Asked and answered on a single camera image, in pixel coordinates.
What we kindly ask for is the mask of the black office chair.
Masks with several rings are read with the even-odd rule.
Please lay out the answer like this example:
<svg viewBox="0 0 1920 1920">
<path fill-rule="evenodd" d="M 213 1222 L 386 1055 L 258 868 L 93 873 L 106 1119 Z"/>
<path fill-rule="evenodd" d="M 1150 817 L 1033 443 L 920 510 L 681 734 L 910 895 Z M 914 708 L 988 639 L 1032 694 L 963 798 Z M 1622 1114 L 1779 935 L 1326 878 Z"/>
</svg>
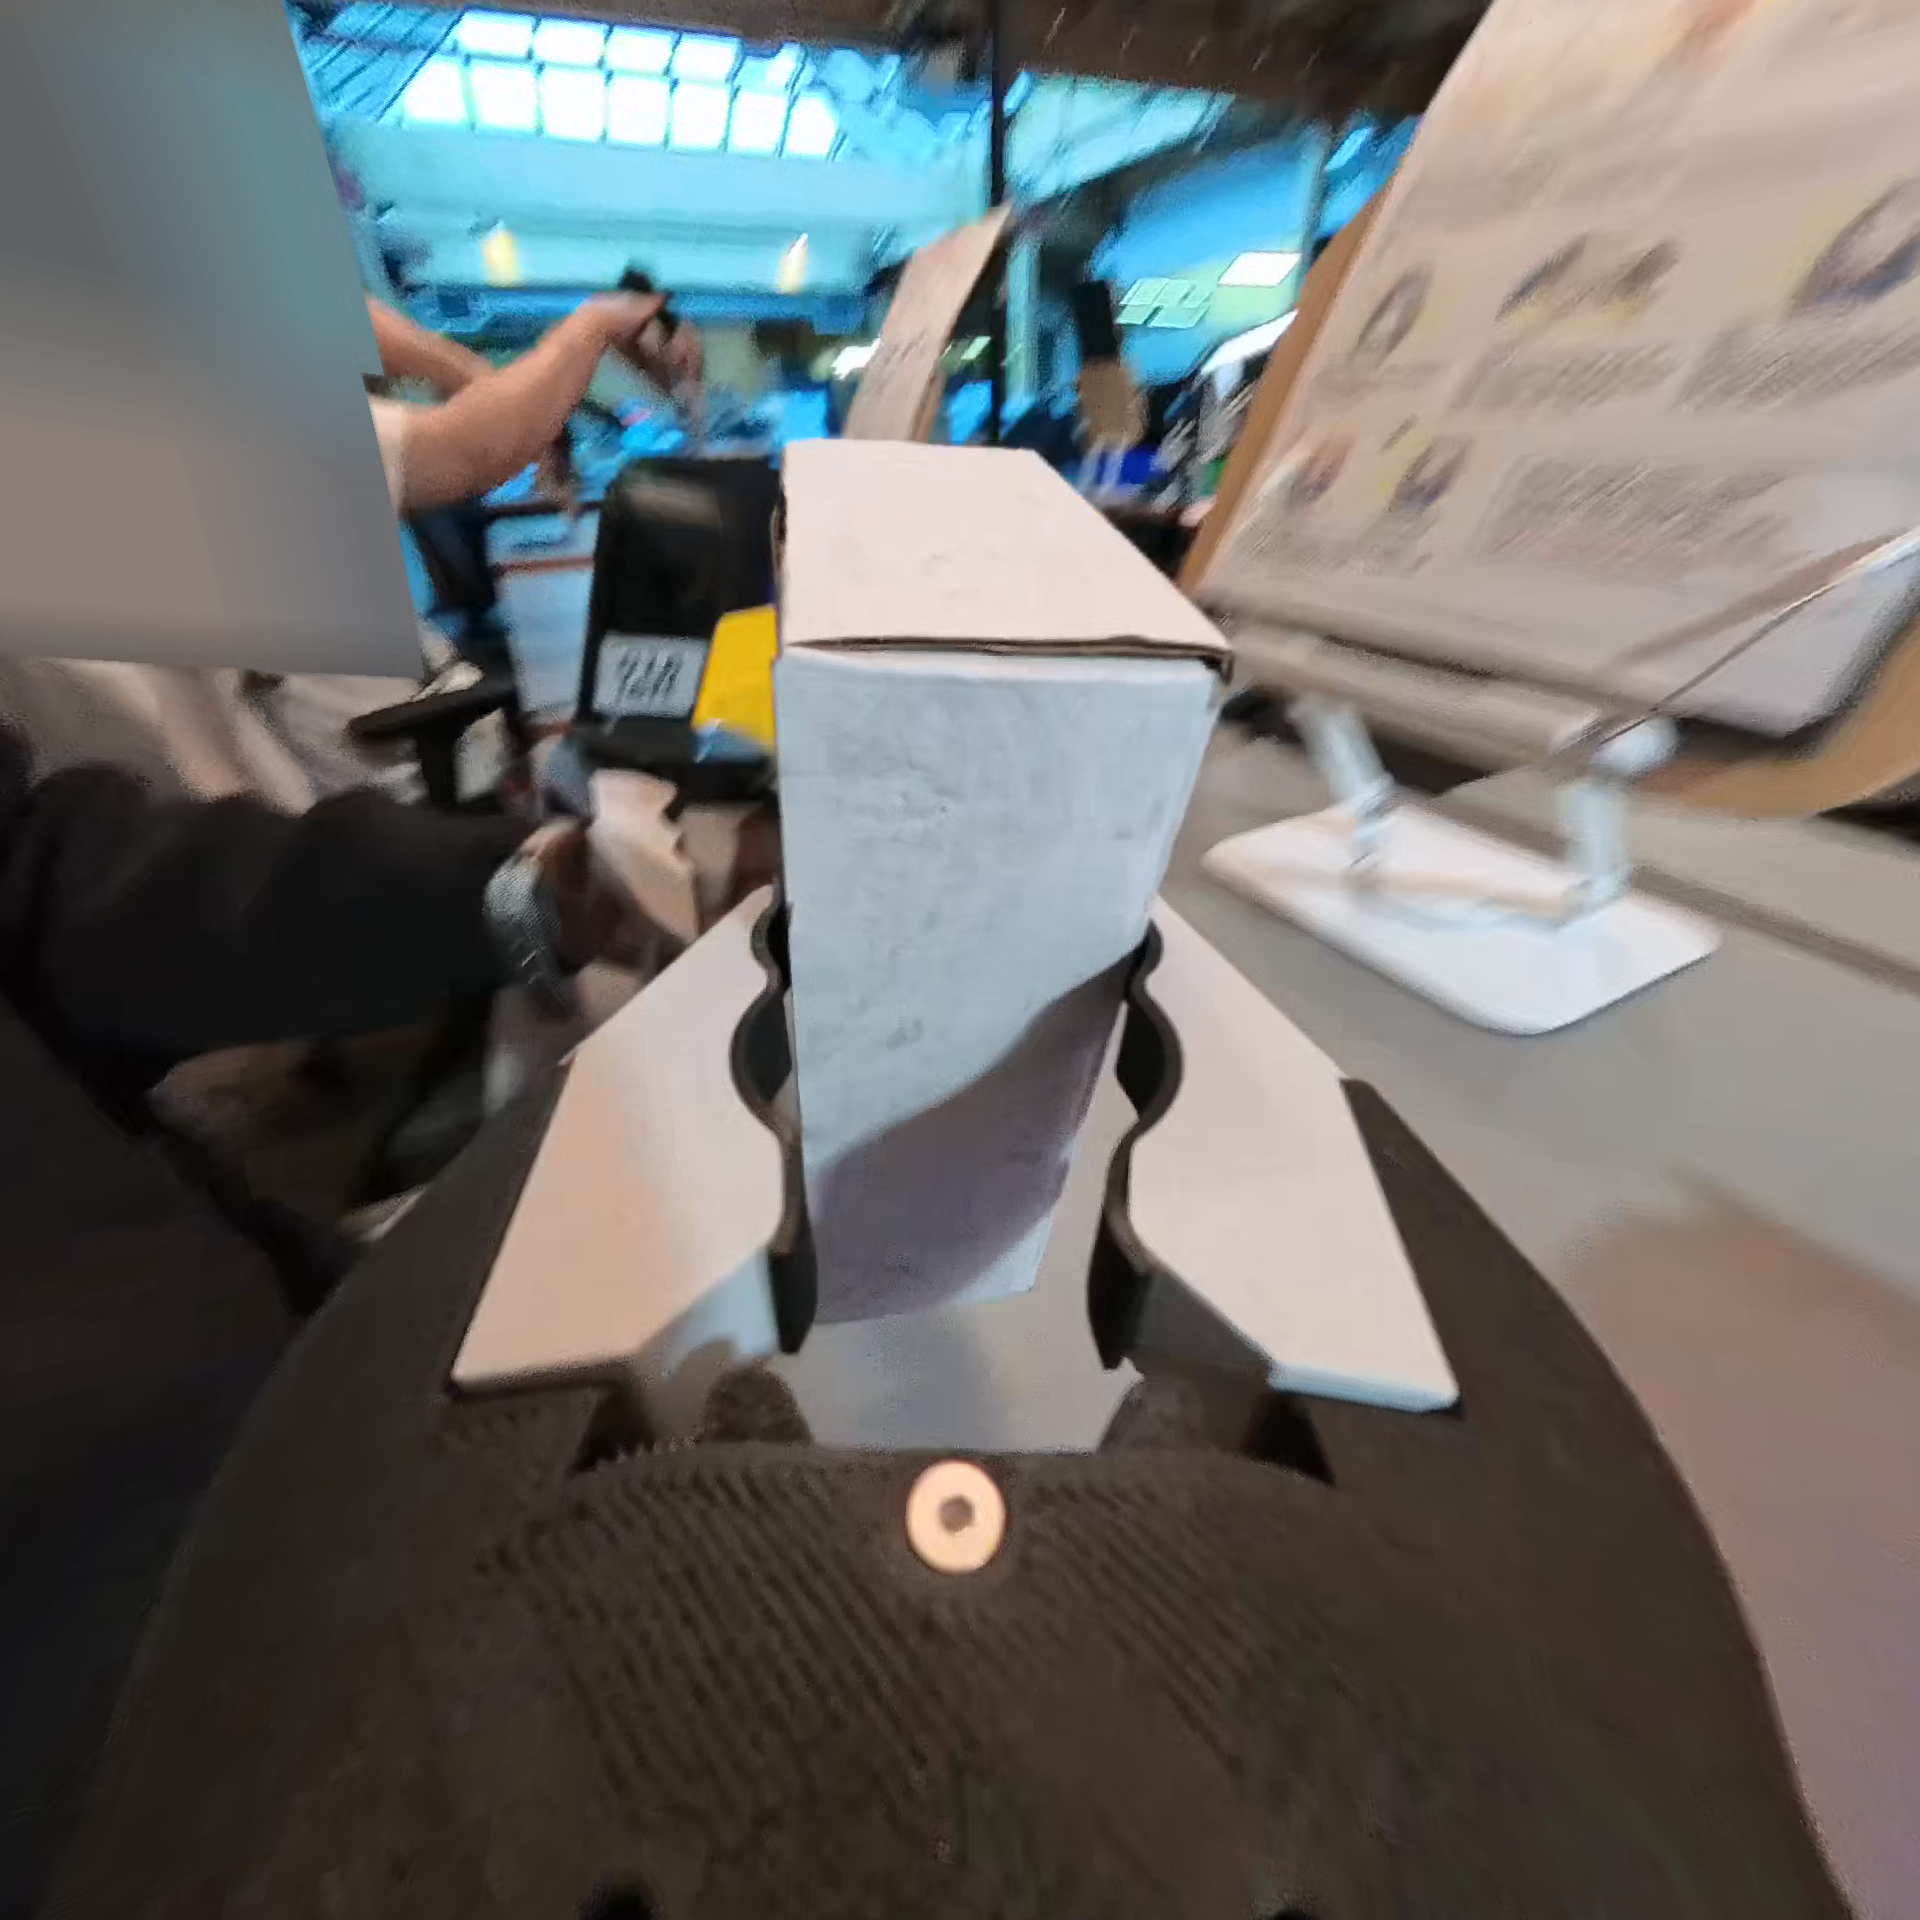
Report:
<svg viewBox="0 0 1920 1920">
<path fill-rule="evenodd" d="M 366 755 L 417 767 L 422 798 L 453 814 L 498 814 L 526 770 L 533 736 L 509 670 L 456 656 L 408 700 L 357 714 L 346 730 Z"/>
</svg>

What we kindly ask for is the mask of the printed instruction sheet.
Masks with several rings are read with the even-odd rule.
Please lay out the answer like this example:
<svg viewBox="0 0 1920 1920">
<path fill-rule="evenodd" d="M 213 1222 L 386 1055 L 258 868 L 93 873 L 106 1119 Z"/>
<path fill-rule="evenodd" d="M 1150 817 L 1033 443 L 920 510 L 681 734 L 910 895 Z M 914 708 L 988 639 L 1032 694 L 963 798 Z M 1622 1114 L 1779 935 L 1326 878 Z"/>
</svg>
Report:
<svg viewBox="0 0 1920 1920">
<path fill-rule="evenodd" d="M 1490 6 L 1197 591 L 1819 727 L 1916 616 L 1918 6 Z"/>
</svg>

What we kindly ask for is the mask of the person's left forearm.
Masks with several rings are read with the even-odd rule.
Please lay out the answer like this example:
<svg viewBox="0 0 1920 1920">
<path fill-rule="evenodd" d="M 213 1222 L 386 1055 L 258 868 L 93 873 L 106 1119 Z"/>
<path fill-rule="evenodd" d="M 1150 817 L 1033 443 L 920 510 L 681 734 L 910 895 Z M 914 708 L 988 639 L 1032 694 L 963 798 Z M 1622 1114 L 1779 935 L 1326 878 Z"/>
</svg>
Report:
<svg viewBox="0 0 1920 1920">
<path fill-rule="evenodd" d="M 34 770 L 2 734 L 4 1096 L 145 1092 L 205 1055 L 352 1041 L 509 982 L 489 887 L 524 831 L 360 788 L 307 811 Z"/>
</svg>

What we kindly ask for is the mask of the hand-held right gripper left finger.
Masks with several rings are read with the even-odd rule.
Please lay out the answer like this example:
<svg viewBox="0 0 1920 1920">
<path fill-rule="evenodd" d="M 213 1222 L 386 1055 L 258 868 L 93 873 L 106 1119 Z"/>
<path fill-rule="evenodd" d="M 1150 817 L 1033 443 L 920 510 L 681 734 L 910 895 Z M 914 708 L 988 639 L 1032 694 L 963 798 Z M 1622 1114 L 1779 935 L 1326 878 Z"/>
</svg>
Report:
<svg viewBox="0 0 1920 1920">
<path fill-rule="evenodd" d="M 758 890 L 574 1052 L 457 1393 L 594 1386 L 636 1430 L 698 1430 L 722 1378 L 803 1346 L 820 1268 L 785 934 Z"/>
</svg>

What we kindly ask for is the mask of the white cardboard box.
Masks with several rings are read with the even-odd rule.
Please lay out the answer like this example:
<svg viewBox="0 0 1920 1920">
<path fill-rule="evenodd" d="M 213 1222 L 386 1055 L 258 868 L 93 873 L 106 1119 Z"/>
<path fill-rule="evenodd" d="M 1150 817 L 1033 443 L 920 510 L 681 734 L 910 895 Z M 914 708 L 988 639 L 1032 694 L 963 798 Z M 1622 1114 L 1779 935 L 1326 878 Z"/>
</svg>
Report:
<svg viewBox="0 0 1920 1920">
<path fill-rule="evenodd" d="M 1036 1286 L 1230 650 L 1026 451 L 781 467 L 788 1007 L 818 1314 Z"/>
</svg>

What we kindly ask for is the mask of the person's black sweater torso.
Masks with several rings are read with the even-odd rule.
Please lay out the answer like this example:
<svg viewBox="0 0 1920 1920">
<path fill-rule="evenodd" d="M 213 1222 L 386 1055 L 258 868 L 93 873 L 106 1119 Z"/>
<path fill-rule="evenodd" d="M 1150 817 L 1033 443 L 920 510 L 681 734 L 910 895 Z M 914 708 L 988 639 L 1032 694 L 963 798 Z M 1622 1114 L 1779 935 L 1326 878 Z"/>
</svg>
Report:
<svg viewBox="0 0 1920 1920">
<path fill-rule="evenodd" d="M 355 1260 L 4 1009 L 2 1914 L 34 1915 L 236 1430 Z"/>
</svg>

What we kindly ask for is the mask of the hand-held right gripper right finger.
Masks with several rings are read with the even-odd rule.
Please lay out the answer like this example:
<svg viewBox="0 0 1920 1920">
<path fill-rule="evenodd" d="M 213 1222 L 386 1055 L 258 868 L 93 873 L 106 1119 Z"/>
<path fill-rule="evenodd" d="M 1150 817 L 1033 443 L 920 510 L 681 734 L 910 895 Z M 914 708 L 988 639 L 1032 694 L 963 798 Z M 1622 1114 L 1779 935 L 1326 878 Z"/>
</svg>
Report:
<svg viewBox="0 0 1920 1920">
<path fill-rule="evenodd" d="M 1105 1367 L 1392 1414 L 1459 1406 L 1346 1082 L 1168 904 L 1125 982 L 1114 1078 L 1131 1121 L 1089 1263 Z"/>
</svg>

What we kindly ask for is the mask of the white document stand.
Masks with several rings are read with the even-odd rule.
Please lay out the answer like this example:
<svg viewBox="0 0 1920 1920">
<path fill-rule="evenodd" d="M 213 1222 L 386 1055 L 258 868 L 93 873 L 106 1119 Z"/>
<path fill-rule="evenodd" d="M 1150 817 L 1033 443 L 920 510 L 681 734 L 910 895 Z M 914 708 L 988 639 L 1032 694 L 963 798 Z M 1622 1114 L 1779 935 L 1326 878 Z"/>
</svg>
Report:
<svg viewBox="0 0 1920 1920">
<path fill-rule="evenodd" d="M 1638 801 L 1769 825 L 1832 811 L 1754 818 L 1641 793 L 1638 778 L 1682 742 L 1674 722 L 1682 697 L 1800 616 L 1912 571 L 1916 528 L 1834 551 L 1731 612 L 1661 635 L 1646 650 L 1652 662 L 1744 628 L 1692 679 L 1638 706 L 1602 706 L 1540 679 L 1416 664 L 1270 616 L 1230 616 L 1240 666 L 1259 691 L 1283 697 L 1330 806 L 1224 840 L 1204 856 L 1204 873 L 1467 1024 L 1508 1039 L 1584 1024 L 1720 946 L 1717 926 L 1635 890 L 1628 828 Z M 1540 770 L 1560 858 L 1406 801 L 1379 736 Z"/>
</svg>

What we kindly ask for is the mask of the brown paper sign board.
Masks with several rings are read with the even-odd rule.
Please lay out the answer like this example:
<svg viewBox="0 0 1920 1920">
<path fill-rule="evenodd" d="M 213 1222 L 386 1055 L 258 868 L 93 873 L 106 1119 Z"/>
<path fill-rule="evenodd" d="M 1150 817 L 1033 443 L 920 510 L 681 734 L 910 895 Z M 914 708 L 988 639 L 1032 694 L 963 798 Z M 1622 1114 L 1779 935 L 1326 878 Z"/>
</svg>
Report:
<svg viewBox="0 0 1920 1920">
<path fill-rule="evenodd" d="M 877 342 L 859 374 L 845 441 L 928 443 L 945 401 L 945 355 L 1016 210 L 995 206 L 917 249 L 902 265 Z"/>
</svg>

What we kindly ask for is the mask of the person's left hand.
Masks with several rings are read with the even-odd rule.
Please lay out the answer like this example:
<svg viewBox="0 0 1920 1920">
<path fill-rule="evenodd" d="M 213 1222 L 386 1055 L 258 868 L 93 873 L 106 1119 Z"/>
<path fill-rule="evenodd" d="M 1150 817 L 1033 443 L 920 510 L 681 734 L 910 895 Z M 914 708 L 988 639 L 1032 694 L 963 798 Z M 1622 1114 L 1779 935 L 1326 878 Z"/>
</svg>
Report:
<svg viewBox="0 0 1920 1920">
<path fill-rule="evenodd" d="M 633 890 L 592 844 L 582 820 L 552 820 L 518 847 L 534 875 L 544 945 L 564 975 L 601 966 L 642 971 L 657 956 L 657 926 Z"/>
</svg>

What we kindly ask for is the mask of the yellow plastic bin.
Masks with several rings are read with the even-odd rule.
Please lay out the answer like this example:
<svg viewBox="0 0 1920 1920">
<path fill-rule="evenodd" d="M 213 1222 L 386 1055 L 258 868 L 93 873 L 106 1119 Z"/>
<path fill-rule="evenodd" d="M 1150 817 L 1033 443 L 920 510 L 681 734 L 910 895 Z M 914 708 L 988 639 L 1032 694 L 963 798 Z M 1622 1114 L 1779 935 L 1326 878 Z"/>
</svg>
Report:
<svg viewBox="0 0 1920 1920">
<path fill-rule="evenodd" d="M 777 746 L 777 654 L 774 607 L 722 616 L 710 633 L 690 726 L 724 730 L 770 753 Z"/>
</svg>

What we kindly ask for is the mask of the grey wristwatch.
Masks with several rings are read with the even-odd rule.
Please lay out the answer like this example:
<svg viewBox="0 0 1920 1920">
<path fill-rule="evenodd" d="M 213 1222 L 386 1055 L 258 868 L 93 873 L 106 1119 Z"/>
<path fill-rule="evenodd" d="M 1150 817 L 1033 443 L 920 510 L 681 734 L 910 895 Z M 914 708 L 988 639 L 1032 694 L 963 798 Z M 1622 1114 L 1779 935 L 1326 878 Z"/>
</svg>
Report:
<svg viewBox="0 0 1920 1920">
<path fill-rule="evenodd" d="M 504 985 L 547 1018 L 571 1014 L 571 970 L 561 951 L 561 910 L 540 864 L 514 854 L 482 891 L 482 924 Z"/>
</svg>

